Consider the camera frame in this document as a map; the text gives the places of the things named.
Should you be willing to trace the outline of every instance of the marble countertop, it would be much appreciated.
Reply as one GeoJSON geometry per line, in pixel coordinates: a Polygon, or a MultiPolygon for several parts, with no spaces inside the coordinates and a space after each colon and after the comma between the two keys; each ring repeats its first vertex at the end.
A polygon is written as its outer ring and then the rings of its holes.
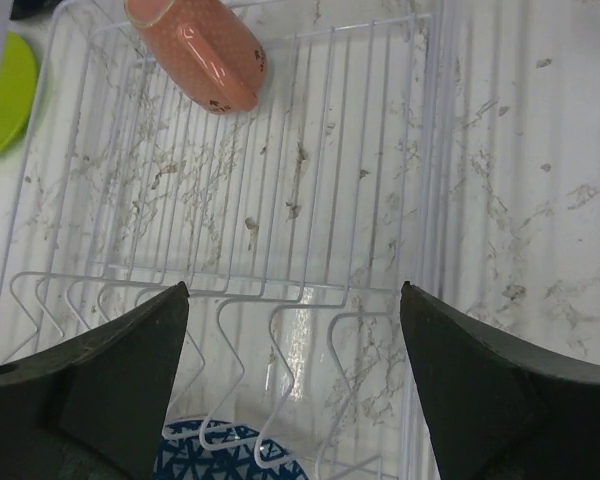
{"type": "MultiPolygon", "coordinates": [[[[41,56],[48,20],[15,29],[41,56]]],[[[600,364],[600,0],[465,0],[455,70],[444,299],[600,364]]],[[[22,149],[0,157],[0,272],[22,149]]]]}

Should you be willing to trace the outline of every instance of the pink cup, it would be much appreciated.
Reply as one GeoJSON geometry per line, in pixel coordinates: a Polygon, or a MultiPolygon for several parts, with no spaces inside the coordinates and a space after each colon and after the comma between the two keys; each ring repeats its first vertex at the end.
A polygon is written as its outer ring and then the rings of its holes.
{"type": "Polygon", "coordinates": [[[217,114],[258,104],[267,57],[220,0],[125,0],[125,8],[158,63],[196,103],[217,114]]]}

